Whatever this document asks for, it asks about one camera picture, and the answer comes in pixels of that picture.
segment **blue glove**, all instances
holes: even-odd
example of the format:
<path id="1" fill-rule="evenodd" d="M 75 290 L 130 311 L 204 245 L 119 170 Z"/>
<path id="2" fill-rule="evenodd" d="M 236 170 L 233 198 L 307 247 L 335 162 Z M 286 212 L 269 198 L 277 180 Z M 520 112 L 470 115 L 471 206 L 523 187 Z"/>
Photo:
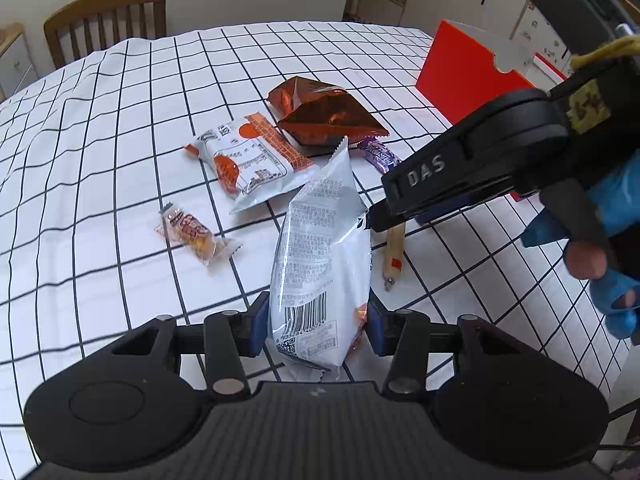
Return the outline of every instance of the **blue glove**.
<path id="1" fill-rule="evenodd" d="M 609 237 L 625 231 L 640 221 L 640 152 L 616 168 L 587 195 L 598 207 L 600 220 Z M 521 236 L 525 247 L 548 244 L 568 238 L 567 230 L 545 209 L 527 226 Z M 606 327 L 618 339 L 625 339 L 638 327 L 640 282 L 612 269 L 590 282 L 590 294 L 596 308 L 606 316 Z M 634 290 L 635 304 L 630 308 L 614 302 L 627 291 Z"/>

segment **white tablecloth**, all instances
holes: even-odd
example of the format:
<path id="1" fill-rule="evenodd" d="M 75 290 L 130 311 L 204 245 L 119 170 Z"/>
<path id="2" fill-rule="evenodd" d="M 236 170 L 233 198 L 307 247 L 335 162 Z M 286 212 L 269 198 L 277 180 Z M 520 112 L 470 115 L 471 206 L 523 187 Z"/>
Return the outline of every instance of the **white tablecloth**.
<path id="1" fill-rule="evenodd" d="M 129 40 L 0 104 L 0 478 L 20 478 L 36 463 L 22 409 L 45 378 L 158 314 L 202 322 L 217 310 L 243 310 L 268 288 L 293 193 L 230 215 L 231 199 L 182 146 L 245 114 L 274 121 L 269 90 L 302 75 L 347 88 L 406 158 L 449 126 L 414 88 L 431 41 L 414 29 L 315 22 Z M 364 202 L 382 198 L 375 168 L 357 150 L 351 162 Z M 154 232 L 169 200 L 242 240 L 213 277 Z M 382 281 L 385 237 L 372 234 L 373 289 L 389 309 L 408 306 L 437 322 L 478 314 L 608 394 L 626 345 L 606 335 L 586 283 L 566 272 L 560 244 L 524 249 L 518 241 L 539 209 L 536 200 L 507 197 L 432 226 L 409 222 L 391 293 Z M 365 337 L 342 378 L 379 381 L 389 362 Z M 273 349 L 244 363 L 252 386 L 290 378 Z M 434 355 L 429 370 L 436 388 L 452 374 L 450 356 Z M 194 356 L 181 375 L 204 387 Z"/>

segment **human hand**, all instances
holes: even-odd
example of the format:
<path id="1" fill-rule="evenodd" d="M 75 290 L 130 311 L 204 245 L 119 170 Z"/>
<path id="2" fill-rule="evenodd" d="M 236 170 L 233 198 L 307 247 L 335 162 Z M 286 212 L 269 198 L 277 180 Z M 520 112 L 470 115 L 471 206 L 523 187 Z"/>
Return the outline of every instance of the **human hand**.
<path id="1" fill-rule="evenodd" d="M 640 221 L 640 152 L 616 168 L 587 192 L 597 206 L 607 236 L 613 237 Z M 525 247 L 568 238 L 567 230 L 545 209 L 522 233 Z M 625 251 L 637 252 L 640 240 Z M 571 240 L 564 249 L 567 270 L 579 280 L 590 281 L 590 295 L 596 308 L 606 316 L 606 327 L 618 339 L 625 339 L 638 327 L 640 282 L 610 269 L 602 248 L 585 241 Z"/>

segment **wooden chair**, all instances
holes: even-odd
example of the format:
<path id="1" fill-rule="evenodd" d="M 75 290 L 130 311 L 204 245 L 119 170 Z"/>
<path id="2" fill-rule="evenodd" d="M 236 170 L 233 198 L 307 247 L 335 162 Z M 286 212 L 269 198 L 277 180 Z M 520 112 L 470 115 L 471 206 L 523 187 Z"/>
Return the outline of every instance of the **wooden chair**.
<path id="1" fill-rule="evenodd" d="M 107 48 L 106 35 L 104 31 L 104 15 L 110 17 L 113 43 L 120 41 L 120 30 L 118 27 L 118 8 L 125 7 L 125 20 L 127 35 L 126 38 L 133 37 L 133 20 L 131 16 L 131 6 L 138 5 L 140 36 L 147 38 L 146 35 L 146 16 L 144 4 L 153 4 L 154 30 L 156 38 L 164 38 L 166 36 L 166 17 L 165 17 L 165 1 L 166 0 L 76 0 L 58 12 L 54 13 L 44 23 L 44 35 L 47 38 L 47 44 L 53 58 L 56 68 L 66 65 L 65 56 L 60 45 L 58 32 L 68 27 L 71 38 L 71 49 L 74 59 L 80 59 L 80 49 L 78 48 L 78 38 L 76 37 L 76 25 L 82 21 L 84 24 L 84 42 L 86 44 L 86 54 L 89 55 L 94 51 L 94 43 L 92 41 L 90 18 L 97 16 L 98 21 L 98 38 L 100 41 L 100 49 Z"/>

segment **purple candy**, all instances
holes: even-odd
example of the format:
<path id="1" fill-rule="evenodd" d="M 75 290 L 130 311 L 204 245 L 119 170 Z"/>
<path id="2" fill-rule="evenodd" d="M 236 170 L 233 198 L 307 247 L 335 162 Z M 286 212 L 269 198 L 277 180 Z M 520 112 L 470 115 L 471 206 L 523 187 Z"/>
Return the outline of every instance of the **purple candy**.
<path id="1" fill-rule="evenodd" d="M 358 148 L 362 150 L 364 158 L 380 173 L 386 173 L 401 162 L 394 152 L 373 137 L 362 139 L 358 143 Z"/>

